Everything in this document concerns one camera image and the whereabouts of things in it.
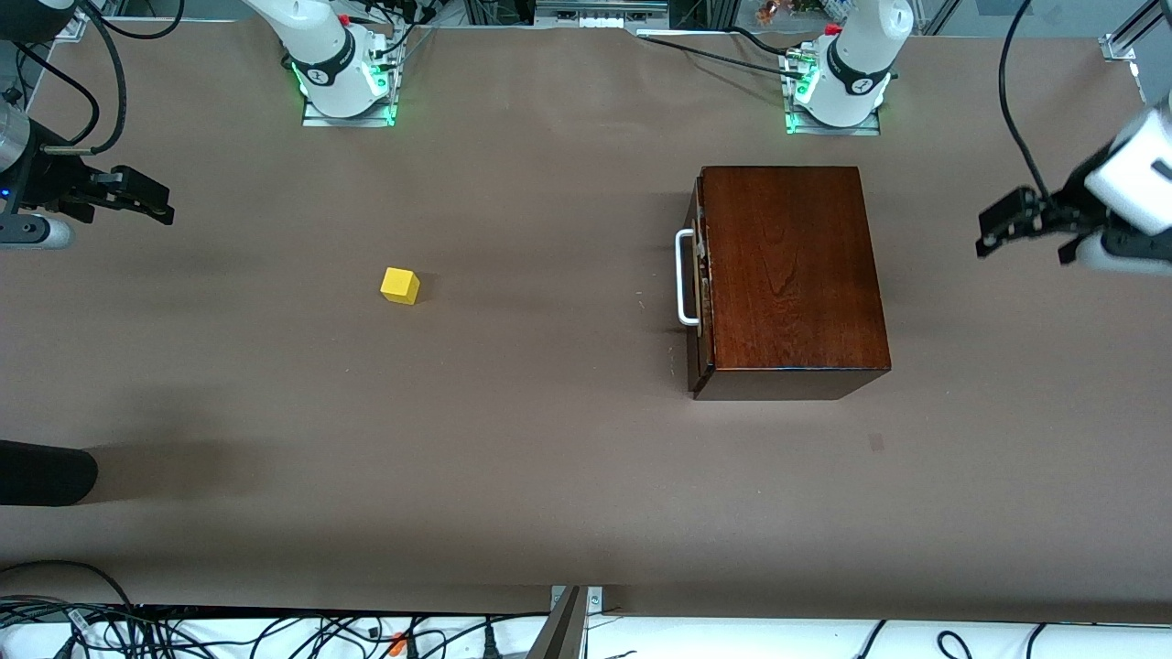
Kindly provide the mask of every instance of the brown wooden box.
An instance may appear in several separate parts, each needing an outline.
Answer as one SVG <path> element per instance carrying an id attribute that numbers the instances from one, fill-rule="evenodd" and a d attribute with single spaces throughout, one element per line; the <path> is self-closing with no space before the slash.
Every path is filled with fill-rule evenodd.
<path id="1" fill-rule="evenodd" d="M 704 168 L 677 239 L 697 400 L 834 400 L 891 369 L 858 169 Z"/>

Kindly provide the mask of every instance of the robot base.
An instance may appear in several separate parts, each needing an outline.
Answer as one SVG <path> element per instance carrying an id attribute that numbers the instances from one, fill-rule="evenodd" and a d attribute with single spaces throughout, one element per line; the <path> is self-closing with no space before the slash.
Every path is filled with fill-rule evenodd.
<path id="1" fill-rule="evenodd" d="M 379 33 L 372 33 L 370 36 L 373 39 L 372 48 L 381 53 L 381 49 L 387 47 L 387 38 Z M 393 52 L 383 53 L 370 60 L 368 70 L 372 83 L 383 87 L 388 91 L 364 111 L 352 117 L 333 117 L 323 114 L 306 98 L 305 109 L 301 113 L 301 125 L 334 128 L 387 128 L 395 125 L 398 115 L 398 90 L 403 86 L 403 59 L 406 56 L 407 45 L 401 43 Z M 304 86 L 301 95 L 306 96 Z"/>
<path id="2" fill-rule="evenodd" d="M 867 118 L 858 125 L 839 128 L 826 125 L 813 118 L 810 110 L 797 102 L 797 97 L 806 93 L 810 82 L 818 76 L 817 54 L 813 42 L 806 41 L 800 48 L 791 49 L 788 55 L 778 55 L 777 64 L 782 70 L 796 70 L 803 74 L 800 80 L 782 77 L 782 97 L 785 101 L 785 133 L 790 135 L 879 135 L 879 113 L 872 110 Z"/>

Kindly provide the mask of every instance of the table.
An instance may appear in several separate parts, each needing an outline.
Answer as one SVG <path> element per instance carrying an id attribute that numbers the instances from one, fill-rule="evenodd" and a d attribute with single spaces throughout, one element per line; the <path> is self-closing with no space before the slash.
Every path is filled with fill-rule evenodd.
<path id="1" fill-rule="evenodd" d="M 519 610 L 591 583 L 657 614 L 1166 620 L 1172 287 L 1062 269 L 1056 239 L 974 257 L 1028 178 L 1000 42 L 909 40 L 874 138 L 785 135 L 776 79 L 619 30 L 441 30 L 379 131 L 302 129 L 258 21 L 118 45 L 127 133 L 93 162 L 170 185 L 176 223 L 0 254 L 0 435 L 107 475 L 0 511 L 4 561 L 88 559 L 143 602 Z M 53 60 L 103 135 L 95 35 Z M 1091 40 L 1022 40 L 1009 86 L 1051 186 L 1139 107 Z M 84 110 L 47 80 L 33 115 Z M 860 168 L 891 374 L 689 399 L 672 237 L 710 164 Z M 387 266 L 421 304 L 382 299 Z"/>

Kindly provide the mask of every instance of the metal bracket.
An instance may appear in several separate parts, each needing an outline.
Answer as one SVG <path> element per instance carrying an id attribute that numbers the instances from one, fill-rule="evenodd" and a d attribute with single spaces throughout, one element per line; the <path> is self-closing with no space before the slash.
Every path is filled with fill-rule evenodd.
<path id="1" fill-rule="evenodd" d="M 1103 59 L 1109 62 L 1130 62 L 1136 59 L 1136 49 L 1130 46 L 1123 50 L 1116 50 L 1118 42 L 1115 34 L 1104 34 L 1098 38 L 1098 42 L 1099 48 L 1103 49 Z"/>
<path id="2" fill-rule="evenodd" d="M 550 610 L 557 609 L 561 595 L 570 586 L 553 586 L 550 592 Z M 602 612 L 602 586 L 586 586 L 586 614 L 597 616 Z"/>
<path id="3" fill-rule="evenodd" d="M 561 592 L 554 592 L 557 605 L 541 625 L 525 659 L 581 659 L 587 611 L 595 599 L 599 610 L 602 606 L 601 589 L 598 589 L 597 596 L 592 596 L 591 590 L 587 586 L 561 586 Z"/>
<path id="4" fill-rule="evenodd" d="M 1132 47 L 1163 20 L 1164 9 L 1160 7 L 1160 0 L 1147 0 L 1116 30 L 1099 38 L 1103 59 L 1109 62 L 1133 61 L 1136 52 Z"/>

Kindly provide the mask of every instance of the white handle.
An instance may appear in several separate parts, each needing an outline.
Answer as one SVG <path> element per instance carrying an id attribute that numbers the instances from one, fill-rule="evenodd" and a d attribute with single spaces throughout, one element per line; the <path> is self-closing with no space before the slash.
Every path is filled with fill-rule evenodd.
<path id="1" fill-rule="evenodd" d="M 680 247 L 680 239 L 695 235 L 695 229 L 681 229 L 675 232 L 675 314 L 680 318 L 680 322 L 688 327 L 697 327 L 700 319 L 690 318 L 683 311 L 683 250 Z"/>

